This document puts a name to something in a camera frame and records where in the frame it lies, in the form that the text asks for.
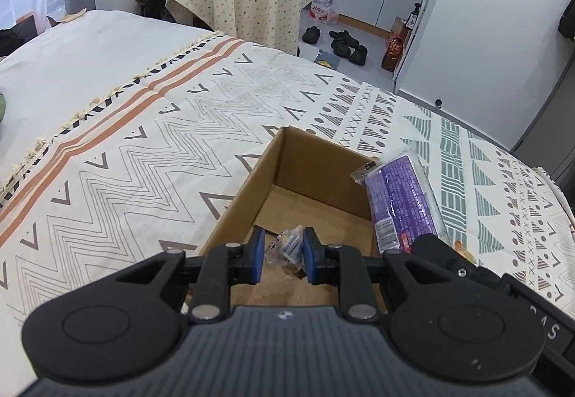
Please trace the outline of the black shoes pair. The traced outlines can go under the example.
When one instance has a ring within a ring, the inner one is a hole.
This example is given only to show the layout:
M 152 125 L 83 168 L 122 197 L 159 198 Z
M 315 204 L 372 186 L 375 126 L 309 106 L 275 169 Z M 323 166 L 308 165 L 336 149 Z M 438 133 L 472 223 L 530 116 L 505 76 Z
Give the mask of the black shoes pair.
M 367 63 L 367 48 L 351 36 L 347 30 L 330 31 L 333 53 L 341 58 L 347 58 L 351 63 L 364 66 Z

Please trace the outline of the black slipper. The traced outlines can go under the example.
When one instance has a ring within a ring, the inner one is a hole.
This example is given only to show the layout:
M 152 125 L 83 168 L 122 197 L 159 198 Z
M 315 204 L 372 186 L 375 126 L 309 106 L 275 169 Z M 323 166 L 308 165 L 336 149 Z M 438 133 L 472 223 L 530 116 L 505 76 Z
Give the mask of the black slipper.
M 321 31 L 316 26 L 308 27 L 303 33 L 301 40 L 308 45 L 316 45 L 321 36 Z

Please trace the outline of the red bottle on floor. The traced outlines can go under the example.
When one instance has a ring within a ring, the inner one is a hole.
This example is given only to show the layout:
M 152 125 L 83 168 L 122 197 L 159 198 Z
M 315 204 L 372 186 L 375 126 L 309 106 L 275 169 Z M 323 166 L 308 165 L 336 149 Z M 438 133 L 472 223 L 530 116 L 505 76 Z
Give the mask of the red bottle on floor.
M 381 61 L 381 67 L 389 72 L 394 72 L 399 64 L 404 50 L 404 35 L 399 33 L 389 39 L 386 52 Z

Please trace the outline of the brown cardboard box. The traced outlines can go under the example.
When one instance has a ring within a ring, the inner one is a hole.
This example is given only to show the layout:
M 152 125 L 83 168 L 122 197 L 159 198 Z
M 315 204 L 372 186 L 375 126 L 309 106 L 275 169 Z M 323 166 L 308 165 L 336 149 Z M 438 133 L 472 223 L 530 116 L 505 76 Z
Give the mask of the brown cardboard box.
M 220 217 L 204 249 L 205 264 L 189 313 L 197 322 L 229 316 L 234 305 L 334 305 L 353 322 L 376 321 L 380 297 L 365 256 L 374 253 L 367 192 L 351 173 L 367 158 L 298 128 L 282 128 Z M 244 248 L 254 227 L 265 246 L 298 225 L 315 230 L 325 249 L 321 283 L 263 261 L 258 283 L 245 282 Z

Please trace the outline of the purple snack packet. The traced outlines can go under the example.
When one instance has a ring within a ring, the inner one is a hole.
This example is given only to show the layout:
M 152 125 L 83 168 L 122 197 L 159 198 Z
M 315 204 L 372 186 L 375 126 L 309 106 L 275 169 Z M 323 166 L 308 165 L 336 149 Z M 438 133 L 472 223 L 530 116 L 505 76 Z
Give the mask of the purple snack packet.
M 352 179 L 367 190 L 377 250 L 409 252 L 421 235 L 450 238 L 424 166 L 412 146 L 362 165 Z

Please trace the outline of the patterned bed blanket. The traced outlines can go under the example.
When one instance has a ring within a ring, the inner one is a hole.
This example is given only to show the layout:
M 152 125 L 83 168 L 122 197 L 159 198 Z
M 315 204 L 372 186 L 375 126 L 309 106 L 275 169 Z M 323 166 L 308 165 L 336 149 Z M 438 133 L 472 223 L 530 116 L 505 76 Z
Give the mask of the patterned bed blanket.
M 440 115 L 222 34 L 91 11 L 1 63 L 1 392 L 58 295 L 173 247 L 199 253 L 274 135 L 414 150 L 452 242 L 574 312 L 574 218 L 533 169 Z

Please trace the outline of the camouflage green clothing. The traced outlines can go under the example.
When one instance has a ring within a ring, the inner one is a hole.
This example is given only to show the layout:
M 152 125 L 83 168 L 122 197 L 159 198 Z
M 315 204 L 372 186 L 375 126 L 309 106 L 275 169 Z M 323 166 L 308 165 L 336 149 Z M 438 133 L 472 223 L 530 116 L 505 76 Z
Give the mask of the camouflage green clothing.
M 3 93 L 0 93 L 0 123 L 3 121 L 6 113 L 6 99 Z

